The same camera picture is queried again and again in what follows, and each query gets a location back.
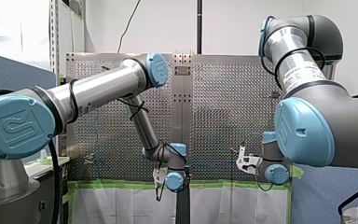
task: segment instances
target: light blue joint cap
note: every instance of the light blue joint cap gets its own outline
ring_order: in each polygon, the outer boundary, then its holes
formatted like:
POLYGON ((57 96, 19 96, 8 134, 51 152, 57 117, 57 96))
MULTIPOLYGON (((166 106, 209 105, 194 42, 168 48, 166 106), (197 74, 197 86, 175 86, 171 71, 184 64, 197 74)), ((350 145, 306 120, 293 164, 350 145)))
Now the light blue joint cap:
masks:
POLYGON ((324 167, 334 159, 334 137, 327 121, 303 99, 291 97, 278 104, 275 131, 281 153, 290 161, 324 167))
POLYGON ((167 186, 170 191, 179 190, 183 186, 183 182, 183 177, 176 172, 170 172, 165 177, 165 186, 167 186))
POLYGON ((265 172, 266 179, 274 185, 284 185, 289 181, 289 172, 280 164, 270 165, 265 172))
POLYGON ((162 87, 168 80, 168 65, 159 53, 148 53, 146 68, 150 82, 154 87, 162 87))
MULTIPOLYGON (((170 143, 170 146, 175 148, 175 150, 177 152, 179 152, 182 156, 186 156, 187 155, 187 151, 186 151, 186 145, 182 144, 182 143, 170 143)), ((170 148, 170 151, 177 154, 172 148, 170 148)))
POLYGON ((0 96, 0 159, 22 159, 42 150, 53 137, 50 110, 28 96, 0 96))
POLYGON ((277 141, 277 136, 275 132, 263 132, 262 144, 268 144, 277 141))

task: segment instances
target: white wall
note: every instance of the white wall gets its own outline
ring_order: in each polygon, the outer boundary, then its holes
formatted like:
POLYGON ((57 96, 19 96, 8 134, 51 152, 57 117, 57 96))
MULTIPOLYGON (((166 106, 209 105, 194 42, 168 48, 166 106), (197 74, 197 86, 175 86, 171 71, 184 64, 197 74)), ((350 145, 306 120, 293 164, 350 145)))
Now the white wall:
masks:
MULTIPOLYGON (((137 0, 86 1, 86 51, 116 52, 137 0)), ((197 1, 141 1, 121 52, 189 53, 197 45, 197 1)), ((336 81, 358 93, 358 1, 207 0, 203 1, 203 53, 256 55, 259 28, 268 15, 321 14, 331 18, 344 39, 336 81)))
POLYGON ((202 53, 223 55, 257 55, 263 20, 269 15, 277 18, 301 16, 303 5, 298 0, 203 2, 202 53))
POLYGON ((324 15, 338 26, 344 40, 344 55, 337 66, 335 81, 349 93, 358 93, 358 1, 305 0, 304 15, 309 14, 324 15))
MULTIPOLYGON (((86 51, 116 52, 137 0, 86 0, 86 51)), ((141 1, 121 52, 196 49, 196 1, 141 1)))

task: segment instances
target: green tape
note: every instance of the green tape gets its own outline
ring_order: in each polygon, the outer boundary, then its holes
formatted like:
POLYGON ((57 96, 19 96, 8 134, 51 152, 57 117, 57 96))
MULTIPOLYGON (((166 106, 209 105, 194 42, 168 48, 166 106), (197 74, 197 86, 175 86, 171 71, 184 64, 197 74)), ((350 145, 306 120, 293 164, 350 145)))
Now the green tape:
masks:
POLYGON ((68 204, 68 213, 69 213, 69 224, 72 224, 72 214, 74 212, 74 198, 75 198, 75 188, 71 188, 71 185, 69 185, 69 181, 68 181, 68 198, 69 198, 69 204, 68 204))
POLYGON ((298 166, 291 165, 290 166, 290 174, 292 177, 302 179, 302 176, 304 175, 303 169, 299 168, 298 166))
POLYGON ((287 208, 286 208, 287 224, 292 223, 292 190, 293 188, 289 188, 287 190, 287 208))
POLYGON ((67 203, 67 202, 69 202, 69 195, 68 194, 62 195, 62 203, 67 203))
MULTIPOLYGON (((269 187, 269 184, 260 183, 263 188, 269 187)), ((192 180, 190 187, 192 189, 212 189, 222 187, 235 187, 246 189, 258 189, 253 181, 229 181, 229 180, 192 180)), ((69 223, 72 224, 73 204, 75 191, 77 189, 154 189, 153 182, 96 179, 96 180, 79 180, 68 181, 68 200, 69 200, 69 223)), ((286 222, 291 224, 292 214, 292 185, 285 184, 282 186, 273 186, 274 190, 287 190, 287 209, 286 222)))
MULTIPOLYGON (((153 182, 127 181, 127 180, 82 180, 69 181, 68 186, 73 189, 154 189, 153 182)), ((263 188, 269 187, 269 184, 260 183, 263 188)), ((258 189, 255 182, 252 181, 229 181, 229 180, 192 180, 190 183, 192 189, 216 189, 222 187, 235 187, 246 189, 258 189)), ((282 186, 273 186, 275 190, 287 190, 291 188, 291 184, 282 186)))

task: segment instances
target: metal pole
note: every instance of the metal pole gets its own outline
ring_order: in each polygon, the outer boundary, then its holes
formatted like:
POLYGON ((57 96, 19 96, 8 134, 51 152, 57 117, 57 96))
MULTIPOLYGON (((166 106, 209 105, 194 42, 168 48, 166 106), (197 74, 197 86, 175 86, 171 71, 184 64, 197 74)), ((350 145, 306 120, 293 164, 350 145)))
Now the metal pole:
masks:
POLYGON ((202 54, 202 0, 197 4, 197 54, 202 54))
POLYGON ((175 224, 190 224, 190 186, 176 194, 175 224))

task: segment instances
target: diamond plate metal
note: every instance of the diamond plate metal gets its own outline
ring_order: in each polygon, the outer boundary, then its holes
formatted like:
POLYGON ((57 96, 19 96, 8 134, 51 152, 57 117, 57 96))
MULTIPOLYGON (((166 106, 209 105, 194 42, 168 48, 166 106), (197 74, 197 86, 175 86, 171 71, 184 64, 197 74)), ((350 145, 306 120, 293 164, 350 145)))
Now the diamond plate metal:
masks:
MULTIPOLYGON (((72 78, 84 78, 113 68, 127 54, 75 54, 70 63, 72 78)), ((169 64, 170 77, 172 65, 169 64)), ((142 93, 145 107, 158 138, 172 139, 172 82, 142 93)), ((68 127, 68 155, 71 157, 70 179, 114 178, 151 180, 156 164, 141 156, 142 143, 129 121, 127 107, 112 102, 79 118, 68 127)))
POLYGON ((237 169, 231 149, 244 142, 260 155, 261 133, 273 130, 277 90, 257 57, 194 56, 189 147, 195 179, 254 180, 237 169))
MULTIPOLYGON (((67 76, 92 76, 101 73, 102 66, 115 67, 130 56, 71 54, 67 76)), ((273 77, 264 72, 257 57, 202 55, 187 55, 192 61, 186 63, 191 75, 175 77, 172 69, 181 63, 174 55, 164 57, 170 68, 168 83, 142 93, 157 136, 167 142, 189 144, 188 161, 194 179, 253 180, 252 175, 238 171, 237 154, 230 150, 245 141, 249 151, 260 154, 261 133, 272 130, 279 101, 270 97, 277 91, 273 77)), ((128 120, 126 106, 119 102, 70 125, 67 141, 71 179, 150 180, 156 167, 142 158, 142 144, 128 120)))

